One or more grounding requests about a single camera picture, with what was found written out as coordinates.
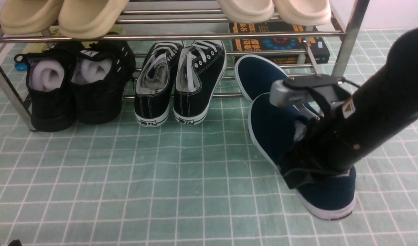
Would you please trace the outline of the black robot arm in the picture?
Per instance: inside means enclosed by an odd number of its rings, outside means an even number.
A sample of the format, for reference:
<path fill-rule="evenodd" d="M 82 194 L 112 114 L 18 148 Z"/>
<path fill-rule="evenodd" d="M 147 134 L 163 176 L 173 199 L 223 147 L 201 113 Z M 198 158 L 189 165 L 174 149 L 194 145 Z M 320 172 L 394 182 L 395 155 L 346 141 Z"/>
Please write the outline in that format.
<path fill-rule="evenodd" d="M 344 77 L 318 74 L 275 81 L 270 103 L 284 108 L 315 101 L 323 116 L 279 159 L 287 187 L 296 189 L 349 171 L 418 119 L 418 28 L 399 37 L 386 63 L 353 94 Z"/>

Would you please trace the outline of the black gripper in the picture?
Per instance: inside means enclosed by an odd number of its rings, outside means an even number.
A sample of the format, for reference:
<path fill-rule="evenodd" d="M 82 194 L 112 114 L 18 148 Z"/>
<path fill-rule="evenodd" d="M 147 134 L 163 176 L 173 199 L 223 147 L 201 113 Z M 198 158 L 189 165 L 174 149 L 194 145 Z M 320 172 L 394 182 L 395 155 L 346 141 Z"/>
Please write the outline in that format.
<path fill-rule="evenodd" d="M 300 126 L 304 129 L 294 139 L 293 147 L 278 158 L 280 174 L 291 190 L 349 174 L 349 168 L 338 169 L 330 166 L 325 157 L 319 156 L 309 145 L 312 130 L 318 122 L 318 118 L 308 119 L 305 125 L 301 122 Z"/>

